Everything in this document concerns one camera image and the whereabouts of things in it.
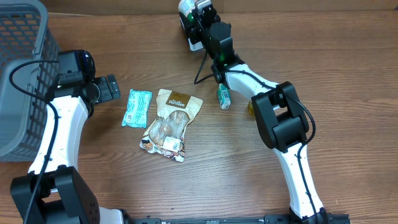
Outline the teal wet wipes pack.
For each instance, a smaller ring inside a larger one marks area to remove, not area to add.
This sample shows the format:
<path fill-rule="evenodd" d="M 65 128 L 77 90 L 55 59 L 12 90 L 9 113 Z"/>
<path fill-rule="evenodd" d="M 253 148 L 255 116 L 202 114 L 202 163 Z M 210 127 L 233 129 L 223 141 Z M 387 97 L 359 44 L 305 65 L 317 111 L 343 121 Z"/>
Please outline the teal wet wipes pack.
<path fill-rule="evenodd" d="M 147 127 L 147 112 L 152 99 L 151 91 L 131 89 L 127 101 L 127 108 L 121 125 L 132 128 Z"/>

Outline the brown snack pouch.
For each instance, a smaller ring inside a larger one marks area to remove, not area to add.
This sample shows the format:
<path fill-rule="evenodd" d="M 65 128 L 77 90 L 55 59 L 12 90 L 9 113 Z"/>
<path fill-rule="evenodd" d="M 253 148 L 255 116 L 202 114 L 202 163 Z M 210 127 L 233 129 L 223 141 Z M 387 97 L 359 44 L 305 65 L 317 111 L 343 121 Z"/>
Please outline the brown snack pouch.
<path fill-rule="evenodd" d="M 177 162 L 185 160 L 185 132 L 199 113 L 203 100 L 172 90 L 160 89 L 157 116 L 145 131 L 140 147 Z"/>

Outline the small green white carton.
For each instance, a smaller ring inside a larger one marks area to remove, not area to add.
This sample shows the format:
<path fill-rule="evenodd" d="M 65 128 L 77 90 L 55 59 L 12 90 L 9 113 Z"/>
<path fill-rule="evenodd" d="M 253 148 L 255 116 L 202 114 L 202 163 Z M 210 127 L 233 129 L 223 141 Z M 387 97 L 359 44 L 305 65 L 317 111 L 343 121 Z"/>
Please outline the small green white carton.
<path fill-rule="evenodd" d="M 231 106 L 231 97 L 229 90 L 223 85 L 219 84 L 217 89 L 218 101 L 222 110 L 227 110 Z"/>

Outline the yellow liquid bottle silver cap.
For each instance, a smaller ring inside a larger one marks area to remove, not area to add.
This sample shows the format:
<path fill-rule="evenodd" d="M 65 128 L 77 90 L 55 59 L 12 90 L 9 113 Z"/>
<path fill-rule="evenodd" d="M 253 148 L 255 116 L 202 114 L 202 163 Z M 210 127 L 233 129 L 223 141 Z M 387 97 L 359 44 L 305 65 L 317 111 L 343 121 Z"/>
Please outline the yellow liquid bottle silver cap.
<path fill-rule="evenodd" d="M 252 101 L 249 101 L 249 103 L 248 103 L 248 111 L 249 111 L 249 114 L 254 115 L 254 108 L 252 105 Z"/>

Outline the green lid white jar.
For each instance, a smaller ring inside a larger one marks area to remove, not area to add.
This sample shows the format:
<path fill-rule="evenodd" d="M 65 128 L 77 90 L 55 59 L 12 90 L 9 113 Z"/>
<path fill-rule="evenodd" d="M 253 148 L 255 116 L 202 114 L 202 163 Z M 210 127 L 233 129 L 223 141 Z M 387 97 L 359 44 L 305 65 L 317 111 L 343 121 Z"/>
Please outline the green lid white jar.
<path fill-rule="evenodd" d="M 181 12 L 185 17 L 188 17 L 194 8 L 195 0 L 180 0 L 178 4 L 178 11 Z"/>

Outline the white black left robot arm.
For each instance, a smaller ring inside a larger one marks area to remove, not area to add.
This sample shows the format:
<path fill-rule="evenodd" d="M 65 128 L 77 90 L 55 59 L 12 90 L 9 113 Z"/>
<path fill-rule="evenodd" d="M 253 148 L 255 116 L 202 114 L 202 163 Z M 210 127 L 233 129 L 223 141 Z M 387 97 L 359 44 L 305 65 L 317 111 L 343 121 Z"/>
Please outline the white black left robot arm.
<path fill-rule="evenodd" d="M 45 96 L 47 120 L 27 175 L 12 180 L 11 195 L 24 223 L 128 223 L 120 209 L 99 205 L 78 172 L 78 151 L 95 104 L 119 98 L 113 74 L 59 74 Z"/>

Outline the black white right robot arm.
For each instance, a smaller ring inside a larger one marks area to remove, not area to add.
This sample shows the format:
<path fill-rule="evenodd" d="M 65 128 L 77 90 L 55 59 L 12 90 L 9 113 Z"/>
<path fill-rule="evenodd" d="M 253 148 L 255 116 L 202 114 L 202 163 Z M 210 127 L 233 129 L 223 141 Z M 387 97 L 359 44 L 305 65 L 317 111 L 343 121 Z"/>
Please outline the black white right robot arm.
<path fill-rule="evenodd" d="M 211 77 L 252 103 L 264 144 L 277 155 L 290 195 L 291 223 L 328 223 L 312 180 L 307 145 L 315 121 L 290 82 L 275 83 L 252 71 L 233 49 L 231 24 L 221 20 L 211 1 L 180 1 L 178 13 L 190 49 L 205 50 Z"/>

